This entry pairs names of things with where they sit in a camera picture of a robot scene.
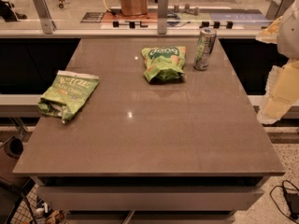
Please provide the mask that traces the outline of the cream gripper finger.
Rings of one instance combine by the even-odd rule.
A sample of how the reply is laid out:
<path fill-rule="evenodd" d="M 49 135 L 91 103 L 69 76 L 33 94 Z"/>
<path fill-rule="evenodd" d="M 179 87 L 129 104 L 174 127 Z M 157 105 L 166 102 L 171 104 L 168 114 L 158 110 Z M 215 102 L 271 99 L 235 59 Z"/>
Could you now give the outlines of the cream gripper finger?
<path fill-rule="evenodd" d="M 299 100 L 299 61 L 288 60 L 269 72 L 257 119 L 261 124 L 274 124 Z"/>
<path fill-rule="evenodd" d="M 255 39 L 265 44 L 277 44 L 281 22 L 282 17 L 278 17 L 272 21 L 267 28 L 261 30 L 261 32 L 256 35 Z"/>

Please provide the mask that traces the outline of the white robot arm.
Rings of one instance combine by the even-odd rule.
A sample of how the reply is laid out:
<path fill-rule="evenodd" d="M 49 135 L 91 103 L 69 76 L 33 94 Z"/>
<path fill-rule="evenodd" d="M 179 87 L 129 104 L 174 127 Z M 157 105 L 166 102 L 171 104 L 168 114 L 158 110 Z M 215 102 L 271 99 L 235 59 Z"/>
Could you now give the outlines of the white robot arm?
<path fill-rule="evenodd" d="M 258 33 L 256 40 L 276 44 L 278 52 L 288 58 L 282 67 L 274 66 L 269 72 L 257 114 L 261 124 L 274 124 L 299 100 L 299 0 Z"/>

